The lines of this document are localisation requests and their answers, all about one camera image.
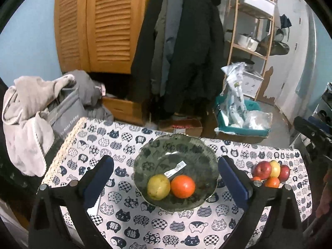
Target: cat print tablecloth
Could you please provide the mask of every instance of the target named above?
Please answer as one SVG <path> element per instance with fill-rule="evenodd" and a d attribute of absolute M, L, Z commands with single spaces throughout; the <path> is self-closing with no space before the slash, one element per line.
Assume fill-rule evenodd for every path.
<path fill-rule="evenodd" d="M 200 207 L 167 212 L 147 203 L 135 188 L 133 165 L 140 148 L 165 132 L 136 125 L 79 120 L 58 152 L 43 183 L 52 187 L 67 185 L 92 169 L 103 155 L 112 156 L 114 172 L 101 193 L 97 215 L 91 219 L 114 249 L 194 249 L 219 248 L 239 222 L 239 209 L 221 177 L 215 193 Z M 277 149 L 245 143 L 205 139 L 217 157 L 228 155 L 236 166 L 251 176 L 251 168 L 262 160 L 288 165 L 287 181 L 293 188 L 301 219 L 312 212 L 308 174 L 298 150 Z M 248 245 L 259 238 L 270 208 L 265 208 Z M 74 228 L 68 211 L 62 208 L 68 227 Z"/>

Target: orange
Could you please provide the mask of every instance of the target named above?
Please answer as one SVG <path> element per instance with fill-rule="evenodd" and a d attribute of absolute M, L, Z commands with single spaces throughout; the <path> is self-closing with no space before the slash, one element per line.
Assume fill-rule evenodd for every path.
<path fill-rule="evenodd" d="M 261 181 L 261 178 L 258 176 L 252 177 L 251 178 L 252 181 Z"/>
<path fill-rule="evenodd" d="M 195 192 L 195 182 L 186 175 L 176 176 L 171 181 L 171 191 L 173 195 L 180 199 L 186 199 Z"/>
<path fill-rule="evenodd" d="M 279 184 L 280 184 L 280 180 L 276 177 L 268 178 L 265 182 L 265 186 L 273 187 L 273 188 L 278 188 Z"/>

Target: plate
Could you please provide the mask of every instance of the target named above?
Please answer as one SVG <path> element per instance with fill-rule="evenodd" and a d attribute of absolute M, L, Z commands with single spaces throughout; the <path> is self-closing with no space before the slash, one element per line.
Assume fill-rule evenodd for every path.
<path fill-rule="evenodd" d="M 162 200 L 151 199 L 147 194 L 149 179 L 174 169 L 181 161 L 187 165 L 169 179 L 171 181 L 182 174 L 191 177 L 196 184 L 194 194 L 187 199 L 179 199 L 170 192 Z M 170 212 L 202 205 L 214 193 L 218 177 L 218 160 L 214 151 L 200 139 L 185 134 L 163 135 L 145 144 L 134 162 L 134 182 L 143 198 Z"/>

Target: blue gripper pad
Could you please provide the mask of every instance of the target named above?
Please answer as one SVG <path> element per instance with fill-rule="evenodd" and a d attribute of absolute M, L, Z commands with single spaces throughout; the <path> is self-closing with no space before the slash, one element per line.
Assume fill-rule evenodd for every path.
<path fill-rule="evenodd" d="M 248 200 L 252 196 L 251 181 L 244 171 L 239 170 L 228 156 L 221 156 L 218 171 L 226 184 L 235 204 L 244 211 L 248 208 Z"/>
<path fill-rule="evenodd" d="M 90 183 L 87 185 L 83 193 L 83 207 L 85 210 L 92 208 L 96 204 L 96 201 L 101 194 L 103 188 L 105 187 L 105 184 L 107 183 L 109 177 L 112 175 L 113 170 L 113 158 L 109 155 L 104 155 L 94 167 L 94 169 L 89 170 L 85 173 L 85 175 L 88 175 L 91 178 Z"/>

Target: teal storage bin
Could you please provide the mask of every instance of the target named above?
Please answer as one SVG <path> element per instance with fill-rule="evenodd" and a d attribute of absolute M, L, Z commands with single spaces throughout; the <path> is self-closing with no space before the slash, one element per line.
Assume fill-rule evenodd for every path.
<path fill-rule="evenodd" d="M 218 122 L 218 127 L 220 131 L 225 133 L 231 133 L 232 135 L 240 135 L 240 136 L 259 136 L 259 137 L 267 137 L 270 133 L 270 130 L 254 130 L 248 128 L 236 128 L 231 126 L 226 126 L 222 114 L 220 112 L 219 105 L 224 103 L 226 100 L 226 95 L 220 96 L 218 95 L 215 99 L 215 115 Z M 247 110 L 261 110 L 259 104 L 255 101 L 244 100 Z"/>

